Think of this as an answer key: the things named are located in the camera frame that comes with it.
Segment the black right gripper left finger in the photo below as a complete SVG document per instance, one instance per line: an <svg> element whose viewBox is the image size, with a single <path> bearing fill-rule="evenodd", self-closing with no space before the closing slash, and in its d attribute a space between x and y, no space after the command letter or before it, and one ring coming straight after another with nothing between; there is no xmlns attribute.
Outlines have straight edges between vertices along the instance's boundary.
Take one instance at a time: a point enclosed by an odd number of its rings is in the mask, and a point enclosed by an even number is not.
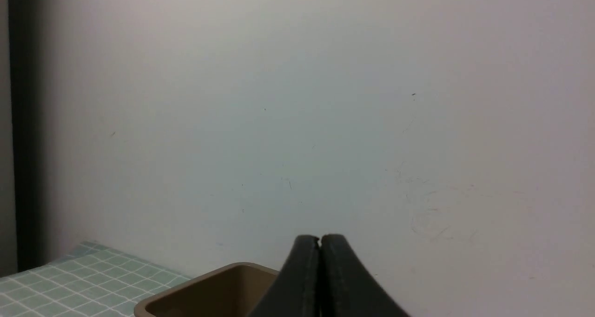
<svg viewBox="0 0 595 317"><path fill-rule="evenodd" d="M317 237L297 236L276 279L249 316L318 317L319 255Z"/></svg>

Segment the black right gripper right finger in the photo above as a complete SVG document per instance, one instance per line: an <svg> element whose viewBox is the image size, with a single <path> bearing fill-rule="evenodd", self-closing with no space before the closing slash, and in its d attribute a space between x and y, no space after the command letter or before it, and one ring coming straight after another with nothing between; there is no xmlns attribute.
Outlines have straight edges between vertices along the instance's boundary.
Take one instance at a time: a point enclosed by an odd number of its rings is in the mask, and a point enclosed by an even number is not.
<svg viewBox="0 0 595 317"><path fill-rule="evenodd" d="M408 317L366 270L346 237L323 236L319 306L323 317Z"/></svg>

